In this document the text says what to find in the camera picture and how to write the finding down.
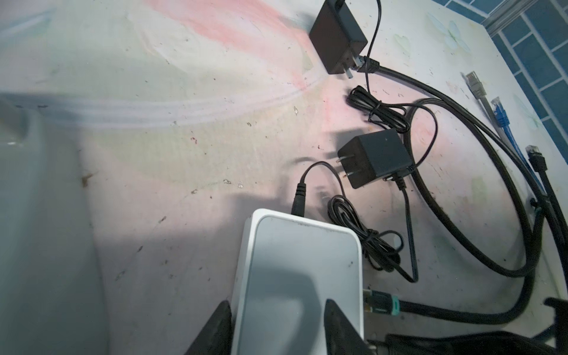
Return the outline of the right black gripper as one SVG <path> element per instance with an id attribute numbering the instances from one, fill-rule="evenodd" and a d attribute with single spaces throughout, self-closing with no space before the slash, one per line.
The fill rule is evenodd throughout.
<path id="1" fill-rule="evenodd" d="M 368 340 L 366 345 L 337 303 L 328 299 L 324 311 L 327 354 L 566 354 L 567 301 L 549 297 L 544 304 L 555 310 L 553 347 L 507 331 L 446 338 L 389 334 L 383 341 Z"/>

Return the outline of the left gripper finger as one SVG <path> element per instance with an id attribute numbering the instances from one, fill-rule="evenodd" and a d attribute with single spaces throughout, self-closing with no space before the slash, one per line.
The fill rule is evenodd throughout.
<path id="1" fill-rule="evenodd" d="M 224 300 L 212 313 L 185 355 L 228 355 L 232 350 L 233 321 L 228 300 Z"/>

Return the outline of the white network switch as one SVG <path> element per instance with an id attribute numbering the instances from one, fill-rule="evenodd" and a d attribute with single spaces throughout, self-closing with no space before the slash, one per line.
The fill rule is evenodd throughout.
<path id="1" fill-rule="evenodd" d="M 326 301 L 363 335 L 362 290 L 362 249 L 352 230 L 258 209 L 243 229 L 232 353 L 326 354 Z"/>

